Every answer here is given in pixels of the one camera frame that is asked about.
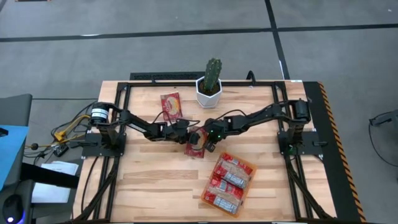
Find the white paper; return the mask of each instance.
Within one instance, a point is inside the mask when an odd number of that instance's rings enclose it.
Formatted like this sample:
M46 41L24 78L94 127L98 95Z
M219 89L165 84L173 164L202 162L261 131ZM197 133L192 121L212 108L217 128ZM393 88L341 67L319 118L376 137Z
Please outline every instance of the white paper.
M64 174L75 175L79 165L62 161L42 164L42 168ZM32 203L67 203L70 189L49 184L36 183L32 194Z

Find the white pot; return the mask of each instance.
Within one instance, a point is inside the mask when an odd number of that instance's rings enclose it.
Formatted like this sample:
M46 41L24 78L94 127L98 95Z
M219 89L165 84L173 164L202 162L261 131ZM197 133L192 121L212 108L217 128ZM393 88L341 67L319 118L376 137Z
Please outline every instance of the white pot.
M218 100L220 99L221 93L223 92L223 87L221 86L221 80L218 79L218 84L220 84L220 90L218 93L214 94L213 96L208 96L205 94L202 94L199 92L199 83L204 79L205 77L201 77L198 80L196 80L197 83L197 101L199 105L205 109L208 108L215 108L217 105Z

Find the floor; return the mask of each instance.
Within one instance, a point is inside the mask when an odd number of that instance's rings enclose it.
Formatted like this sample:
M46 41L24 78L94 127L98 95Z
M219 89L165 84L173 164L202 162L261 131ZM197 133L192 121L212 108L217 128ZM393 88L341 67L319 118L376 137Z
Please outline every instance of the floor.
M252 70L257 79L290 77L323 82L367 221L396 223L398 169L373 151L368 119L398 108L398 91L394 90L398 82L398 26L365 29L370 27L358 25L396 25L397 1L271 0L278 34L35 42L12 38L271 28L272 24L261 0L1 2L5 4L2 7L0 3L0 97L31 93L34 98L96 98L102 80L127 80L130 72L200 71L211 57L222 59L222 79L243 79ZM318 28L297 31L286 27ZM279 48L274 35L280 37ZM53 127L91 102L34 100L27 143L50 142ZM381 154L398 164L392 124L372 132ZM71 149L60 159L76 159L80 153ZM64 213L38 223L65 221L68 216Z

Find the blue object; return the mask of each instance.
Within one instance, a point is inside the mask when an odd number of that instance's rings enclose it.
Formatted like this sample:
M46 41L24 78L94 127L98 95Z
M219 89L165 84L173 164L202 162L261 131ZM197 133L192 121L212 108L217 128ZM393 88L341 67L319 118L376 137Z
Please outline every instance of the blue object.
M0 125L8 131L7 136L0 137L0 190L11 170L12 164L21 148L29 127Z

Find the wooden tabletop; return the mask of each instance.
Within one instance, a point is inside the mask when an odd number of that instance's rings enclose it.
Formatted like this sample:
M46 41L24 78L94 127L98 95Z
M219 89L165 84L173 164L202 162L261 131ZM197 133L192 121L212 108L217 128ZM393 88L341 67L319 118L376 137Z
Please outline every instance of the wooden tabletop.
M99 101L114 103L117 81L105 81ZM288 99L307 99L303 83L286 81ZM195 87L133 87L129 110L152 122L162 111L160 95L178 91L184 118L216 118L233 109L252 113L273 103L268 86L223 86L223 94L215 109L202 109L196 102ZM112 222L222 222L222 221L293 221L287 171L279 153L277 121L251 127L239 136L230 136L216 145L213 153L194 159L183 154L185 145L150 142L135 130L127 129L126 151L121 158L113 202ZM204 204L200 195L208 181L220 152L235 154L258 166L244 208L238 219ZM323 209L335 216L335 208L326 179L325 168L315 156L302 156L309 191ZM76 199L75 217L80 214L81 197L88 171L94 158L83 163ZM94 166L88 182L84 206L98 188L103 158ZM297 189L302 216L305 217L302 194ZM104 217L104 194L100 217Z

